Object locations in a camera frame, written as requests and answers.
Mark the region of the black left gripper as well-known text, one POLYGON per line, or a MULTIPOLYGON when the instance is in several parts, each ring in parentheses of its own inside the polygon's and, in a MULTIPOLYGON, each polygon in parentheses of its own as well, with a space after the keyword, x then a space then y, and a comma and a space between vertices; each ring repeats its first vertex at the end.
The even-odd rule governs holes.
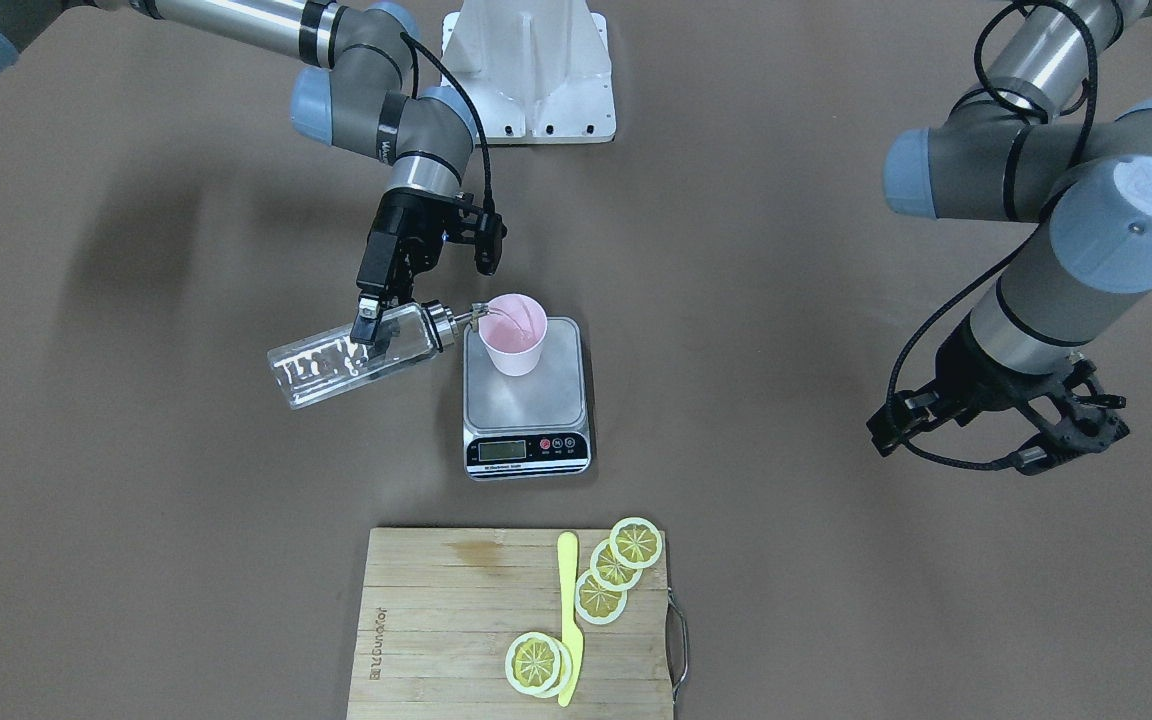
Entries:
POLYGON ((960 427, 972 423, 980 414, 1005 414, 1014 410, 1033 427, 1046 420, 1033 410, 1030 401, 1043 395, 1044 384, 1055 369, 1056 357, 1025 357, 1024 370, 998 363, 983 348, 969 316, 961 319, 952 336, 938 348, 931 389, 935 400, 931 415, 935 427, 956 420, 960 427))

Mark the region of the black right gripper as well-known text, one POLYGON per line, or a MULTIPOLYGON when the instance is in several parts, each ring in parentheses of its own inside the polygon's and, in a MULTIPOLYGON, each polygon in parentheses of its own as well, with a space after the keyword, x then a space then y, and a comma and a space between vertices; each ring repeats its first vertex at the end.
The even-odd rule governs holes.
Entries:
POLYGON ((460 229, 460 209, 450 196, 394 188, 381 196, 367 233, 356 285, 361 290, 349 338, 372 346, 374 363, 389 363, 392 336, 378 336, 385 304, 414 300, 414 279, 433 270, 445 234, 460 229))

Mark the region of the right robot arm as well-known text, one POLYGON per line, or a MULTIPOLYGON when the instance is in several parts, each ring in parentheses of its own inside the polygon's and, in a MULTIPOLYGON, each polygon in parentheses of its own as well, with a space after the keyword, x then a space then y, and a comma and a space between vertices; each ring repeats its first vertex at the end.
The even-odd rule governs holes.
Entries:
POLYGON ((392 168, 356 278, 353 342, 387 344, 388 320, 447 242, 472 243, 477 270, 494 272, 503 225, 493 200, 477 206, 462 191, 479 137, 475 109, 454 83, 417 90, 426 50, 401 5, 132 1, 129 9, 300 59, 293 127, 392 168))

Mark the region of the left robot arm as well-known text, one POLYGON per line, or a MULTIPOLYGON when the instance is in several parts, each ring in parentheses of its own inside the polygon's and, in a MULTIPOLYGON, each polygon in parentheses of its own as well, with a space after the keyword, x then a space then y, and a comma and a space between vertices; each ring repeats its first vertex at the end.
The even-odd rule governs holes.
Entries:
POLYGON ((1015 1, 1018 32, 937 128, 893 141, 882 190, 896 213, 1034 223, 937 353, 934 378, 900 392, 902 429, 967 424, 1033 397, 1112 424, 1076 353, 1152 291, 1152 99, 1098 123, 1100 54, 1152 1, 1015 1))

